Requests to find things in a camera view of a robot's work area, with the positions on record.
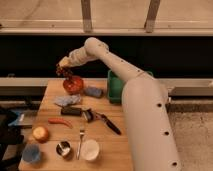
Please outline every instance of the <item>green container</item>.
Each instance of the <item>green container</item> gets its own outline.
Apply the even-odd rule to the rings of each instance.
[[[121,103],[121,95],[124,87],[124,82],[120,80],[111,70],[107,76],[107,96],[110,103]]]

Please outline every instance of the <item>blue sponge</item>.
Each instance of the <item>blue sponge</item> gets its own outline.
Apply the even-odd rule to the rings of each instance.
[[[84,93],[87,96],[92,96],[92,97],[96,97],[96,98],[100,98],[103,94],[103,90],[100,88],[96,88],[96,87],[91,87],[88,86],[84,89]]]

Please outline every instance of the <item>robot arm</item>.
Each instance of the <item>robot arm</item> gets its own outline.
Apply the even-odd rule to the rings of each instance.
[[[180,171],[165,103],[166,89],[152,76],[108,50],[96,38],[64,57],[60,67],[83,65],[100,59],[125,82],[122,108],[135,171]]]

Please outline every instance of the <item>wooden table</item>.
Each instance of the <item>wooden table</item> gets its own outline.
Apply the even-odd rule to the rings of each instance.
[[[101,121],[87,123],[84,117],[61,116],[61,107],[54,104],[57,96],[67,95],[62,87],[62,80],[51,80],[48,83],[44,98],[39,108],[33,127],[45,125],[50,131],[49,141],[39,144],[32,135],[29,136],[28,143],[36,143],[42,152],[42,160],[30,165],[21,160],[20,171],[30,170],[72,170],[72,171],[131,171],[133,170],[130,148],[125,130],[122,108],[120,105],[110,104],[106,98],[106,80],[85,79],[85,85],[95,86],[104,89],[104,96],[101,99],[82,95],[82,102],[76,107],[93,110],[106,114],[109,119],[117,125],[122,135],[115,134]],[[48,118],[63,117],[69,120],[73,128],[70,129],[61,124],[49,124]],[[100,156],[89,163],[80,157],[76,159],[77,145],[79,142],[80,126],[85,126],[84,140],[95,139],[100,145]],[[63,159],[56,153],[56,145],[67,140],[73,147],[73,155]]]

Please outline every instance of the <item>white bowl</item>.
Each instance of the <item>white bowl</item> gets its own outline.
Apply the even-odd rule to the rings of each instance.
[[[94,161],[100,152],[100,147],[97,141],[91,139],[87,140],[82,144],[81,147],[81,156],[86,161]]]

